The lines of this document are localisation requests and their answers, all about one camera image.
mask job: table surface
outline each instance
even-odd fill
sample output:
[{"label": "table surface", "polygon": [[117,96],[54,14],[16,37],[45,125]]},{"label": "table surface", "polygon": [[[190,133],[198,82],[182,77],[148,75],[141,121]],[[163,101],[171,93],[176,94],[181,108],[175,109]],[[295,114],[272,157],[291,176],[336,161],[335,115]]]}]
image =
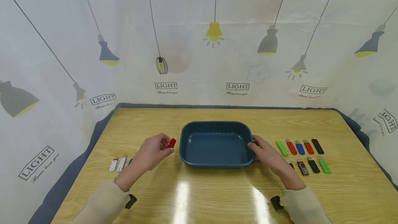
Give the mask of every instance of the table surface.
[{"label": "table surface", "polygon": [[[177,139],[175,153],[133,185],[130,192],[138,201],[113,223],[293,223],[286,211],[270,204],[270,198],[283,195],[283,185],[268,168],[193,169],[181,161],[181,129],[205,120],[243,122],[276,149],[276,140],[317,138],[332,174],[312,173],[309,155],[287,159],[333,224],[398,223],[398,193],[336,111],[154,108],[115,111],[52,223],[69,223],[102,182],[118,175],[109,172],[112,159],[127,154],[129,160],[145,138],[160,132]],[[300,158],[309,176],[299,172],[295,162]]]}]

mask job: blue usb flash drive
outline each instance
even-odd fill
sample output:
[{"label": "blue usb flash drive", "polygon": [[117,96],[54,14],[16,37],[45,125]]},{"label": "blue usb flash drive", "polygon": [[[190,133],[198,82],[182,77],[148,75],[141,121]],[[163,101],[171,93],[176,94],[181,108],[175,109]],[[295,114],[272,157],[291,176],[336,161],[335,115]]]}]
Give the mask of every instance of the blue usb flash drive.
[{"label": "blue usb flash drive", "polygon": [[297,149],[298,149],[298,152],[299,152],[301,155],[304,155],[304,154],[305,154],[304,147],[303,147],[303,145],[300,143],[300,141],[296,141],[296,147],[297,147]]}]

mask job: lamp cord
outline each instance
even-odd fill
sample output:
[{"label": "lamp cord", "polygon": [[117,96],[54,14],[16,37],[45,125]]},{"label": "lamp cord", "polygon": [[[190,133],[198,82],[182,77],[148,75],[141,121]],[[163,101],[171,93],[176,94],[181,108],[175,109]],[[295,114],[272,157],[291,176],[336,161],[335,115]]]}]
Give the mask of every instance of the lamp cord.
[{"label": "lamp cord", "polygon": [[214,22],[216,21],[217,0],[214,0]]},{"label": "lamp cord", "polygon": [[19,4],[17,3],[16,0],[13,0],[14,3],[18,6],[18,8],[21,10],[21,12],[24,14],[24,16],[26,17],[26,19],[29,21],[29,23],[32,25],[32,27],[36,30],[36,32],[39,34],[39,36],[41,37],[41,39],[43,40],[43,42],[47,45],[47,47],[50,49],[50,51],[52,52],[52,54],[55,56],[55,59],[57,59],[57,61],[59,62],[59,64],[62,66],[62,68],[65,70],[65,72],[69,75],[69,77],[71,78],[71,80],[73,81],[73,83],[76,83],[75,80],[73,80],[72,76],[69,74],[69,72],[65,69],[64,65],[61,63],[61,61],[58,59],[57,55],[54,53],[54,51],[52,50],[52,48],[50,48],[49,44],[45,41],[44,37],[40,34],[40,32],[37,30],[37,28],[34,26],[34,24],[32,23],[32,21],[29,19],[29,17],[25,14],[25,12],[23,11],[23,9],[19,6]]},{"label": "lamp cord", "polygon": [[97,24],[97,20],[95,19],[95,16],[94,16],[93,9],[91,8],[90,1],[89,1],[89,0],[87,0],[87,2],[88,2],[88,6],[90,6],[91,14],[93,15],[93,18],[94,18],[95,25],[97,26],[97,30],[98,30],[99,34],[101,34],[101,32],[100,32],[100,28],[98,27],[98,24]]},{"label": "lamp cord", "polygon": [[282,8],[282,3],[283,3],[283,0],[281,1],[281,4],[279,6],[278,13],[276,14],[276,19],[275,19],[274,26],[276,25],[276,20],[278,20],[279,12],[281,11],[281,8]]},{"label": "lamp cord", "polygon": [[154,20],[153,20],[152,4],[151,4],[150,0],[149,0],[149,7],[150,7],[150,14],[151,14],[151,16],[152,16],[153,31],[155,32],[156,45],[158,46],[159,57],[161,57],[161,56],[160,56],[159,44],[158,44],[158,37],[156,36],[155,22],[154,22]]},{"label": "lamp cord", "polygon": [[385,25],[387,24],[388,20],[392,17],[392,15],[395,13],[395,11],[398,9],[398,6],[395,7],[394,11],[391,13],[391,15],[387,18],[386,22],[384,23]]},{"label": "lamp cord", "polygon": [[312,33],[312,36],[311,36],[310,42],[308,43],[308,46],[307,46],[307,49],[306,49],[306,51],[305,51],[304,55],[306,55],[306,54],[307,54],[307,51],[308,51],[308,48],[310,47],[310,44],[311,44],[312,38],[314,37],[314,34],[315,34],[315,31],[316,31],[316,28],[318,27],[319,23],[321,22],[322,16],[323,16],[323,14],[325,13],[325,10],[326,10],[326,8],[327,8],[327,6],[328,6],[328,3],[329,3],[329,1],[330,1],[330,0],[328,0],[328,1],[326,2],[326,5],[325,5],[325,8],[324,8],[324,11],[322,12],[322,14],[321,14],[321,16],[320,16],[320,18],[319,18],[318,24],[315,26],[314,32]]}]

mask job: beige sleeve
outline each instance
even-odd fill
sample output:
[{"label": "beige sleeve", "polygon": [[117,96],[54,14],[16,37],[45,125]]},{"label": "beige sleeve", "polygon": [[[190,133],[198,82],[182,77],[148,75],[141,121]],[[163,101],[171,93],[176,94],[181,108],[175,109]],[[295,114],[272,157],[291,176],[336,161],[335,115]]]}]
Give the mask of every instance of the beige sleeve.
[{"label": "beige sleeve", "polygon": [[86,205],[71,224],[109,224],[130,201],[129,193],[123,192],[113,179],[102,184],[88,198]]},{"label": "beige sleeve", "polygon": [[302,190],[286,189],[281,201],[295,224],[332,224],[308,187]]}]

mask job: flower illustration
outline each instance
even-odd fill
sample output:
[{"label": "flower illustration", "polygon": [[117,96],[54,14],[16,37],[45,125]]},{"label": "flower illustration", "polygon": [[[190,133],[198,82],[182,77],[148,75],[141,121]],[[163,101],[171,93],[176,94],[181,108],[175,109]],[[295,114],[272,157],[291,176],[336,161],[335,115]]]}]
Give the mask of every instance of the flower illustration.
[{"label": "flower illustration", "polygon": [[248,80],[249,82],[262,83],[265,79],[270,77],[271,73],[267,67],[254,65],[249,69]]}]

